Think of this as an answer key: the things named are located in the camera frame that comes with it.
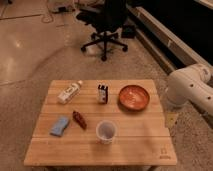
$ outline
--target white cup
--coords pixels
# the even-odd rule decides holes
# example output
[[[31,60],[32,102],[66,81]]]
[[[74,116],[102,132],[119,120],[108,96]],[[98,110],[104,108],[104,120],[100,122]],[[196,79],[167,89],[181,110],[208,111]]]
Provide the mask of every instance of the white cup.
[[[116,134],[116,126],[111,121],[101,121],[96,127],[96,135],[103,144],[110,144]]]

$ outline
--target black office chair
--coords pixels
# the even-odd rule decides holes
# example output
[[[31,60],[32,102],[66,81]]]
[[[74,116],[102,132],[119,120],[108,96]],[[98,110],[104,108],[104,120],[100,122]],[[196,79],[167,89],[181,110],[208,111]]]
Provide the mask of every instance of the black office chair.
[[[115,39],[118,33],[114,33],[119,27],[122,27],[127,18],[126,0],[105,0],[103,5],[97,5],[97,8],[84,7],[77,15],[77,19],[84,21],[86,25],[91,24],[97,31],[91,35],[92,42],[82,46],[81,50],[86,51],[86,47],[104,42],[104,52],[102,61],[106,61],[107,43],[114,43],[123,47],[123,51],[128,50],[128,46]]]

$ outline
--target floor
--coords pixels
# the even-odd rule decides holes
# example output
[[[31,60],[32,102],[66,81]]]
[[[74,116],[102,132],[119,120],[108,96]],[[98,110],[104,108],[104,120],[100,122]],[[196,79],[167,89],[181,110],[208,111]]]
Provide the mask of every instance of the floor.
[[[143,45],[122,39],[127,53],[110,46],[108,60],[100,48],[83,54],[80,47],[94,31],[77,21],[77,12],[49,15],[45,0],[0,1],[0,170],[45,170],[23,166],[36,119],[54,79],[153,79],[161,96],[166,74]],[[213,170],[213,132],[190,105],[176,111],[170,129],[178,164],[157,171]],[[142,171],[145,167],[70,167],[75,171]]]

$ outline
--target orange bowl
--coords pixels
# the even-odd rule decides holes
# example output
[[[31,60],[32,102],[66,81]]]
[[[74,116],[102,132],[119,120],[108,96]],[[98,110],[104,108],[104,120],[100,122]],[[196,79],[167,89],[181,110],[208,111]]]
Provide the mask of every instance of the orange bowl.
[[[145,109],[149,100],[149,93],[138,85],[127,85],[119,93],[119,102],[131,110]]]

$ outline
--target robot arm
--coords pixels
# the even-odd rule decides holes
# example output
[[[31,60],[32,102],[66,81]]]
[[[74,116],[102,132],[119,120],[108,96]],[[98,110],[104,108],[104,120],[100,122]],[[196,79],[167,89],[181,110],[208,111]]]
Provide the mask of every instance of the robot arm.
[[[183,107],[190,100],[213,115],[213,88],[206,84],[210,78],[210,69],[203,64],[172,72],[168,77],[167,101],[173,107]]]

